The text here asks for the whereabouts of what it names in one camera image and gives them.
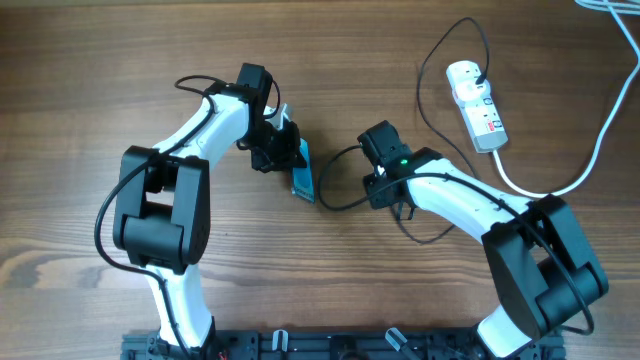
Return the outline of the blue screen smartphone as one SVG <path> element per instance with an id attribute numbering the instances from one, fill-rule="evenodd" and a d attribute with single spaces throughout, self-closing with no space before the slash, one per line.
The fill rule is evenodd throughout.
<path id="1" fill-rule="evenodd" d="M 292 194 L 310 203 L 314 203 L 315 191 L 312 178 L 309 147 L 308 143 L 304 139 L 300 139 L 300 141 L 301 143 L 299 150 L 306 162 L 306 165 L 302 168 L 292 169 Z"/>

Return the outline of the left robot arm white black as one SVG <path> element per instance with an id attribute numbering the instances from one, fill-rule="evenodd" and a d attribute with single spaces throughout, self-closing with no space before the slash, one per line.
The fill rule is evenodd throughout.
<path id="1" fill-rule="evenodd" d="M 164 359 L 214 359 L 223 351 L 204 301 L 198 263 L 210 235 L 210 174 L 231 146 L 251 155 L 254 170 L 290 173 L 293 194 L 314 201 L 307 143 L 265 67 L 245 63 L 237 79 L 216 77 L 196 93 L 198 110 L 152 147 L 130 147 L 104 203 L 116 206 L 114 245 L 125 271 L 145 276 L 161 318 L 147 346 Z"/>

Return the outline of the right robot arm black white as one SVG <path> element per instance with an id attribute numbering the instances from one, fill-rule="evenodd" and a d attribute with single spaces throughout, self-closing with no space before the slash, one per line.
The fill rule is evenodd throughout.
<path id="1" fill-rule="evenodd" d="M 583 314 L 609 290 L 608 278 L 569 205 L 560 197 L 511 195 L 458 170 L 439 152 L 416 152 L 383 121 L 358 138 L 373 171 L 363 179 L 372 208 L 434 213 L 478 241 L 499 306 L 475 325 L 464 349 L 505 359 Z"/>

